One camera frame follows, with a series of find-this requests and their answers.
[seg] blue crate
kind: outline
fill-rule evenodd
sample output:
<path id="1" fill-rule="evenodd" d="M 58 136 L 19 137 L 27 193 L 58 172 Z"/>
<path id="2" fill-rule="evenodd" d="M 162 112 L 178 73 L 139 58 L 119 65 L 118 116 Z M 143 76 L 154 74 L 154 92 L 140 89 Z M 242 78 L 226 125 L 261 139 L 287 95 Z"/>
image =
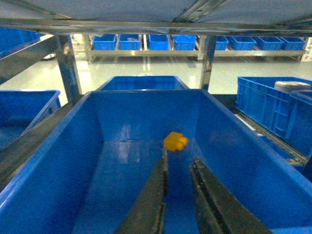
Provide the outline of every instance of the blue crate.
<path id="1" fill-rule="evenodd" d="M 219 36 L 216 40 L 215 49 L 216 50 L 226 50 L 228 47 L 229 41 L 226 39 L 225 36 Z"/>
<path id="2" fill-rule="evenodd" d="M 59 94 L 58 90 L 1 90 L 0 149 L 55 112 Z"/>
<path id="3" fill-rule="evenodd" d="M 284 42 L 278 37 L 253 37 L 260 50 L 280 50 Z"/>
<path id="4" fill-rule="evenodd" d="M 169 40 L 167 35 L 148 35 L 150 50 L 169 50 Z"/>
<path id="5" fill-rule="evenodd" d="M 293 98 L 274 88 L 276 81 L 299 81 L 312 85 L 311 80 L 295 77 L 238 77 L 236 107 L 247 116 L 285 138 Z"/>
<path id="6" fill-rule="evenodd" d="M 0 27 L 0 58 L 9 55 L 12 49 L 40 38 L 36 32 Z"/>
<path id="7" fill-rule="evenodd" d="M 203 90 L 87 93 L 1 192 L 0 230 L 113 233 L 172 131 L 165 233 L 198 232 L 194 156 L 274 233 L 312 231 L 312 184 Z"/>
<path id="8" fill-rule="evenodd" d="M 112 77 L 97 91 L 138 89 L 188 89 L 176 76 L 126 76 Z"/>
<path id="9" fill-rule="evenodd" d="M 138 34 L 122 34 L 119 37 L 120 50 L 140 50 L 141 35 Z"/>
<path id="10" fill-rule="evenodd" d="M 196 36 L 180 35 L 174 37 L 175 50 L 194 50 L 196 44 Z"/>
<path id="11" fill-rule="evenodd" d="M 227 37 L 234 50 L 253 50 L 257 42 L 252 37 Z"/>
<path id="12" fill-rule="evenodd" d="M 25 44 L 22 30 L 0 27 L 0 52 Z"/>
<path id="13" fill-rule="evenodd" d="M 312 91 L 293 91 L 294 99 L 285 141 L 302 154 L 312 156 Z"/>
<path id="14" fill-rule="evenodd" d="M 102 37 L 94 37 L 93 46 L 95 50 L 115 50 L 116 35 L 104 34 Z"/>
<path id="15" fill-rule="evenodd" d="M 33 31 L 25 31 L 21 30 L 22 38 L 23 38 L 23 44 L 37 40 L 40 38 L 40 34 Z"/>
<path id="16" fill-rule="evenodd" d="M 280 38 L 284 41 L 282 45 L 283 50 L 303 50 L 305 41 L 300 38 Z"/>

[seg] yellow plastic block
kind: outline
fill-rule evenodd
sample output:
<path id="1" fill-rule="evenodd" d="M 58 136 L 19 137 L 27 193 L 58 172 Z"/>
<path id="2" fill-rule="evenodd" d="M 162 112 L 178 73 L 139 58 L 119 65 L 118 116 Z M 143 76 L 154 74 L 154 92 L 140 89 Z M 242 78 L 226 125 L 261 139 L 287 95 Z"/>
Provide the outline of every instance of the yellow plastic block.
<path id="1" fill-rule="evenodd" d="M 181 151 L 187 145 L 188 139 L 181 133 L 171 132 L 164 139 L 164 148 L 170 151 Z"/>

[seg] bin floor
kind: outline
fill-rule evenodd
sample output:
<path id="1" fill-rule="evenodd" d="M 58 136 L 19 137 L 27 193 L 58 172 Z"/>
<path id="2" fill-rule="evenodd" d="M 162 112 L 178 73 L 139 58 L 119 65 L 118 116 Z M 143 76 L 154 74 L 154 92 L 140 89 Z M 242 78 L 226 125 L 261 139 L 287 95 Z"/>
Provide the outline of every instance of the bin floor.
<path id="1" fill-rule="evenodd" d="M 194 157 L 189 149 L 194 143 L 190 140 L 182 152 L 168 153 L 166 234 L 199 233 L 189 173 Z M 162 157 L 162 147 L 163 141 L 160 140 L 105 142 L 72 233 L 112 234 L 134 205 L 157 160 Z"/>
<path id="2" fill-rule="evenodd" d="M 30 122 L 6 121 L 0 126 L 0 149 L 17 139 L 28 127 Z"/>

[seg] stainless steel shelf frame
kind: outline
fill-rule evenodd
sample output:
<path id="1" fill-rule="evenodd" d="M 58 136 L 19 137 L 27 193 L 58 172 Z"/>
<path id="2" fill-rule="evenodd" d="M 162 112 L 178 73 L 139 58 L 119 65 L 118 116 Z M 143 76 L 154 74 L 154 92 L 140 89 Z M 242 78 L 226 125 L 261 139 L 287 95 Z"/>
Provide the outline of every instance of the stainless steel shelf frame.
<path id="1" fill-rule="evenodd" d="M 196 57 L 197 60 L 204 59 L 205 52 L 205 40 L 206 36 L 201 35 L 199 40 L 196 42 L 194 50 L 179 51 L 174 49 L 173 41 L 171 37 L 167 35 L 169 40 L 169 50 L 150 50 L 147 43 L 147 35 L 142 35 L 142 47 L 141 50 L 119 50 L 118 40 L 116 42 L 115 50 L 94 50 L 91 44 L 89 34 L 84 34 L 85 41 L 85 54 L 88 62 L 92 62 L 95 57 L 156 57 L 156 56 L 177 56 L 177 57 Z M 253 50 L 232 50 L 231 48 L 227 50 L 216 50 L 214 52 L 215 57 L 298 57 L 305 53 L 304 50 L 300 51 L 262 51 L 256 46 Z"/>
<path id="2" fill-rule="evenodd" d="M 204 44 L 205 38 L 200 38 L 199 43 L 196 42 L 194 50 L 175 50 L 171 37 L 167 35 L 169 40 L 169 50 L 150 50 L 147 45 L 147 35 L 142 35 L 141 50 L 119 50 L 119 40 L 116 43 L 115 50 L 94 50 L 90 43 L 89 34 L 84 34 L 85 53 L 89 62 L 95 57 L 107 56 L 123 56 L 123 57 L 141 57 L 141 56 L 178 56 L 178 57 L 197 57 L 198 60 L 203 59 L 203 48 L 200 46 Z"/>

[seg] shiny floor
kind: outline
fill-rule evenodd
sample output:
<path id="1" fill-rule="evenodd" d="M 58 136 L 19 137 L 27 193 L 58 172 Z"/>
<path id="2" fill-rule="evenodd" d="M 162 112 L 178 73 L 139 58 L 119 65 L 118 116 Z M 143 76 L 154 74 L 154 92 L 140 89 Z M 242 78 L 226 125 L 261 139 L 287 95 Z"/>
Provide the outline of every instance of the shiny floor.
<path id="1" fill-rule="evenodd" d="M 97 89 L 113 76 L 175 75 L 190 88 L 199 88 L 202 62 L 177 57 L 108 57 L 89 63 L 77 59 L 82 92 Z M 216 58 L 209 92 L 235 94 L 237 76 L 295 76 L 312 79 L 312 62 L 291 58 Z M 40 61 L 18 74 L 0 89 L 58 89 L 62 105 L 67 102 L 56 60 Z"/>

